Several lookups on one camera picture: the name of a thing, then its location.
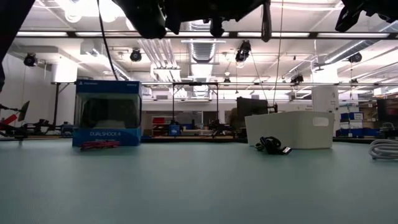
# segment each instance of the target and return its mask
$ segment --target black charger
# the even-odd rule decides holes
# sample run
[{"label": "black charger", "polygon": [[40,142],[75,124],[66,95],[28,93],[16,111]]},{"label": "black charger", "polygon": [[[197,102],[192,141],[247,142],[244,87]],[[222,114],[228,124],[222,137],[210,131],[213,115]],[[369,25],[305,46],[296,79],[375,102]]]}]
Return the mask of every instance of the black charger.
[{"label": "black charger", "polygon": [[270,155],[288,155],[292,151],[290,147],[280,148],[281,145],[280,140],[275,137],[261,137],[260,142],[256,144],[256,149],[259,152],[265,150]]}]

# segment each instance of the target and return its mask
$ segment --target dualshock 4 box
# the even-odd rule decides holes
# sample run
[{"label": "dualshock 4 box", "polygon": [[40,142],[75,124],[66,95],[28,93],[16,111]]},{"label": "dualshock 4 box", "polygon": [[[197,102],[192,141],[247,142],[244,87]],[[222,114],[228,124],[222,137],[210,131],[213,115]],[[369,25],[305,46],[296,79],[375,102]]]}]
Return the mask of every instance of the dualshock 4 box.
[{"label": "dualshock 4 box", "polygon": [[141,143],[141,83],[77,80],[73,146],[88,141]]}]

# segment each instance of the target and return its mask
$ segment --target white box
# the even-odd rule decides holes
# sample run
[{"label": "white box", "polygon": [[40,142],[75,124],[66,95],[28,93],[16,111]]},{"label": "white box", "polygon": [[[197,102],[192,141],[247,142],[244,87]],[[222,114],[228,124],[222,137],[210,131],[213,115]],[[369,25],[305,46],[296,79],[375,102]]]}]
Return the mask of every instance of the white box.
[{"label": "white box", "polygon": [[333,143],[334,113],[291,111],[245,117],[248,143],[255,146],[261,137],[273,136],[282,147],[328,149]]}]

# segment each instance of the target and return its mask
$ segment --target white hose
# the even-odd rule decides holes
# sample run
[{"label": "white hose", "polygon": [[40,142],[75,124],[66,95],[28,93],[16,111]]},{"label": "white hose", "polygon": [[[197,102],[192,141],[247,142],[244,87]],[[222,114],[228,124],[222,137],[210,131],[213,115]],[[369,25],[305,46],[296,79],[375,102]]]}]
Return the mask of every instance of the white hose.
[{"label": "white hose", "polygon": [[398,159],[398,141],[375,140],[371,143],[369,154],[373,159]]}]

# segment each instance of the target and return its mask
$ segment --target white storage bin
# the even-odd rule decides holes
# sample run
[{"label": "white storage bin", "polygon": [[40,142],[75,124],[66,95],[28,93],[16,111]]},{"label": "white storage bin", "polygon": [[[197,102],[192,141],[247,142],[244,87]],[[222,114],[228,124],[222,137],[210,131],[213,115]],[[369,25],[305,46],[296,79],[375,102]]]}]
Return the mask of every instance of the white storage bin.
[{"label": "white storage bin", "polygon": [[248,143],[255,146],[261,137],[273,136],[282,147],[327,149],[333,143],[333,113],[291,111],[245,117]]}]

